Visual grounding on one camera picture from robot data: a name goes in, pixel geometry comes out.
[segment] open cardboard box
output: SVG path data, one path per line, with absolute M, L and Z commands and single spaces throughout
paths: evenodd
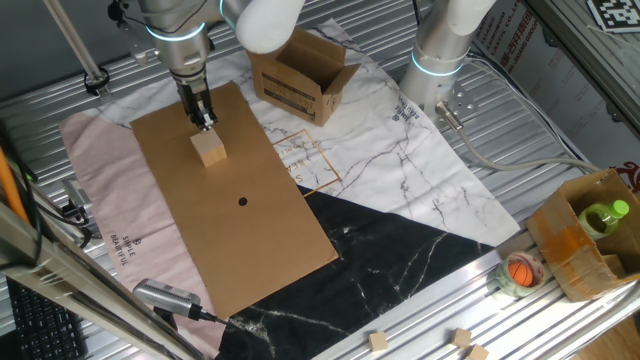
M 360 67 L 344 65 L 344 47 L 300 28 L 278 51 L 248 54 L 258 98 L 318 126 L 340 105 L 342 89 Z
M 592 241 L 577 215 L 595 202 L 615 200 L 626 201 L 629 214 L 615 233 Z M 565 182 L 529 218 L 527 227 L 573 301 L 593 299 L 640 279 L 640 201 L 615 170 Z

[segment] plastic bottle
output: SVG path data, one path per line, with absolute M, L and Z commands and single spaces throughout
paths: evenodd
M 629 213 L 629 205 L 616 200 L 612 204 L 595 203 L 586 208 L 578 222 L 587 234 L 596 241 L 618 230 L 620 219 Z

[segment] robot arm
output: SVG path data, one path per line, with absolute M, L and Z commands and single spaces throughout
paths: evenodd
M 436 0 L 420 23 L 400 88 L 427 115 L 435 118 L 436 104 L 452 96 L 476 29 L 495 1 Z
M 207 24 L 225 21 L 248 51 L 269 53 L 291 36 L 304 0 L 139 0 L 156 55 L 169 68 L 189 119 L 201 130 L 217 122 L 207 85 L 213 49 Z M 122 20 L 119 27 L 126 25 Z

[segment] small wooden cube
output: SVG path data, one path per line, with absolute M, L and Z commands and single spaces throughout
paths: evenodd
M 193 147 L 200 155 L 205 167 L 209 167 L 227 157 L 224 144 L 215 130 L 199 132 L 191 137 Z
M 489 356 L 489 352 L 487 351 L 487 349 L 483 348 L 482 346 L 480 346 L 478 344 L 475 344 L 471 348 L 471 352 L 467 356 L 467 359 L 469 359 L 469 360 L 485 360 L 487 358 L 487 356 Z
M 453 332 L 453 337 L 451 338 L 452 345 L 455 345 L 460 349 L 464 349 L 469 347 L 470 343 L 471 343 L 471 331 L 457 328 Z
M 384 332 L 369 334 L 369 344 L 371 344 L 371 351 L 382 351 L 389 347 L 387 335 Z

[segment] pink cloth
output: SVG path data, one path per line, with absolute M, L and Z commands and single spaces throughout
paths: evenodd
M 62 122 L 60 132 L 122 284 L 133 290 L 154 279 L 197 294 L 215 314 L 133 131 L 80 113 Z M 175 319 L 196 348 L 217 356 L 224 325 Z

